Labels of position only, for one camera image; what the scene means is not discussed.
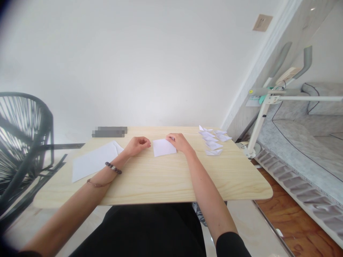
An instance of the light wood tabletop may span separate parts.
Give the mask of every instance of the light wood tabletop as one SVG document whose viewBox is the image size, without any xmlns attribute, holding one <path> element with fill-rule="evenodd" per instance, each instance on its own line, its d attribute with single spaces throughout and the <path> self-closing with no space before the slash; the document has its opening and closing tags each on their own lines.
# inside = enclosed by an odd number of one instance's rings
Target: light wood tabletop
<svg viewBox="0 0 343 257">
<path fill-rule="evenodd" d="M 184 154 L 177 152 L 154 157 L 153 152 L 153 140 L 165 138 L 169 133 L 183 133 L 225 201 L 272 197 L 269 183 L 232 140 L 218 142 L 223 145 L 220 156 L 207 156 L 205 149 L 210 149 L 198 132 L 198 127 L 128 127 L 125 137 L 92 138 L 72 159 L 113 140 L 125 148 L 132 137 L 145 136 L 151 141 L 151 147 L 128 160 L 101 205 L 194 202 L 196 199 Z M 34 206 L 58 208 L 94 176 L 92 174 L 72 183 L 72 171 L 73 162 L 69 161 L 37 193 Z"/>
</svg>

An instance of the sofa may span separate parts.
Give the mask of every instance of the sofa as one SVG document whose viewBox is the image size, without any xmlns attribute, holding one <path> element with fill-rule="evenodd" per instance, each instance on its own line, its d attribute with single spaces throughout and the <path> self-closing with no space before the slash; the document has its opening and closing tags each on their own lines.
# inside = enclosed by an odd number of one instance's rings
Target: sofa
<svg viewBox="0 0 343 257">
<path fill-rule="evenodd" d="M 343 84 L 305 83 L 301 95 L 343 96 Z M 257 162 L 343 248 L 343 102 L 271 105 L 257 143 Z"/>
</svg>

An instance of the wooden floor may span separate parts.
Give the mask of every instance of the wooden floor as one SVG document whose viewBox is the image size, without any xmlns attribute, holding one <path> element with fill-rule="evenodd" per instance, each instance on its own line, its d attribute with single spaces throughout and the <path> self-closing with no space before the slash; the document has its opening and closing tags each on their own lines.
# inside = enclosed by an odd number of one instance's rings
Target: wooden floor
<svg viewBox="0 0 343 257">
<path fill-rule="evenodd" d="M 274 196 L 268 200 L 257 200 L 274 228 L 281 230 L 283 240 L 295 256 L 331 257 L 343 256 L 341 249 L 291 198 L 287 192 L 263 168 L 261 174 L 273 188 Z"/>
</svg>

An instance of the left hand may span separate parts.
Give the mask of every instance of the left hand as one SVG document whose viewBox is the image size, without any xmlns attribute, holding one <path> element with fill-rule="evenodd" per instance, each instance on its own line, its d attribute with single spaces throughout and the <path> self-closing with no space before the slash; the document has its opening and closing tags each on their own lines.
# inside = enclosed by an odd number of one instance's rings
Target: left hand
<svg viewBox="0 0 343 257">
<path fill-rule="evenodd" d="M 133 157 L 149 147 L 151 147 L 151 143 L 146 137 L 133 137 L 125 147 L 123 153 L 127 154 L 128 157 Z"/>
</svg>

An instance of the paper sheet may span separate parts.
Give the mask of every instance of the paper sheet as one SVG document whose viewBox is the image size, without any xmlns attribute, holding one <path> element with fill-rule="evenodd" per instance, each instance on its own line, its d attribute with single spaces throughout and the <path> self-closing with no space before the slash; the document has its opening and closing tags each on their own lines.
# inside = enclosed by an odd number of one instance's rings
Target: paper sheet
<svg viewBox="0 0 343 257">
<path fill-rule="evenodd" d="M 223 151 L 222 149 L 214 150 L 214 151 L 205 150 L 206 155 L 220 155 L 222 153 L 222 151 Z"/>
<path fill-rule="evenodd" d="M 210 132 L 207 132 L 207 131 L 199 131 L 199 133 L 200 133 L 203 137 L 207 137 L 207 136 L 215 137 L 215 135 L 212 135 Z"/>
<path fill-rule="evenodd" d="M 154 140 L 153 148 L 155 157 L 176 153 L 176 148 L 166 139 Z"/>
<path fill-rule="evenodd" d="M 206 145 L 213 151 L 213 150 L 216 150 L 217 148 L 220 148 L 222 147 L 222 145 L 216 143 L 216 142 L 213 142 L 213 141 L 206 141 Z"/>
<path fill-rule="evenodd" d="M 213 129 L 208 130 L 208 129 L 203 128 L 202 126 L 199 125 L 199 130 L 201 130 L 201 131 L 212 131 Z"/>
<path fill-rule="evenodd" d="M 74 183 L 88 175 L 98 172 L 105 167 L 105 162 L 112 161 L 118 156 L 117 149 L 122 152 L 123 148 L 112 141 L 98 149 L 86 153 L 73 160 L 73 174 L 71 181 Z"/>
<path fill-rule="evenodd" d="M 205 140 L 205 141 L 218 142 L 218 139 L 215 139 L 214 137 L 203 137 L 203 140 Z"/>
<path fill-rule="evenodd" d="M 226 134 L 226 131 L 222 131 L 222 130 L 215 130 L 213 132 L 215 133 L 216 136 Z"/>
<path fill-rule="evenodd" d="M 113 144 L 115 148 L 117 149 L 118 154 L 120 154 L 124 150 L 124 148 L 122 148 L 116 141 L 113 141 Z"/>
<path fill-rule="evenodd" d="M 226 135 L 217 135 L 217 138 L 222 141 L 222 142 L 225 142 L 225 141 L 228 141 L 229 139 L 231 139 L 232 137 L 228 137 Z"/>
</svg>

